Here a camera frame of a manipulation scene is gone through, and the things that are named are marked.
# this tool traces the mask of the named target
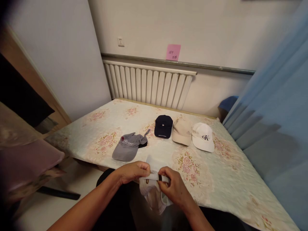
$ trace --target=floral bed sheet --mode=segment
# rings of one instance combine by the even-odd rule
[[[159,115],[208,124],[213,129],[214,152],[156,137]],[[127,163],[112,158],[120,137],[132,132],[144,135],[148,129],[148,145],[138,150],[132,162],[146,161],[151,155],[180,172],[200,206],[230,212],[259,230],[299,230],[218,120],[115,99],[46,141],[74,158],[116,169]]]

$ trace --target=white wall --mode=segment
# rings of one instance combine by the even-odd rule
[[[17,1],[9,25],[72,120],[111,100],[89,4]]]
[[[299,0],[89,0],[101,52],[256,70]],[[118,47],[122,36],[125,47]]]

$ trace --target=cap brim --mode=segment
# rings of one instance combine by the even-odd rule
[[[213,152],[214,151],[214,142],[212,140],[210,141],[203,141],[200,138],[192,137],[192,143],[196,148],[199,148],[203,151]]]
[[[181,136],[177,134],[176,132],[172,131],[172,140],[174,142],[189,146],[192,141],[192,137],[191,136]]]
[[[172,127],[161,128],[160,126],[155,126],[154,135],[159,138],[169,139],[171,136]]]
[[[115,150],[112,153],[112,158],[122,161],[132,161],[138,151],[138,146],[133,148],[123,148],[120,145],[115,147]]]

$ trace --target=navy baseball cap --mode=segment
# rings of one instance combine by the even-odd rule
[[[173,120],[168,115],[158,116],[155,120],[154,134],[157,137],[169,139],[171,136]]]

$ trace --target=electrical outlet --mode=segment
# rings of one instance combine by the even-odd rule
[[[123,47],[124,46],[124,40],[122,37],[118,37],[118,46]]]

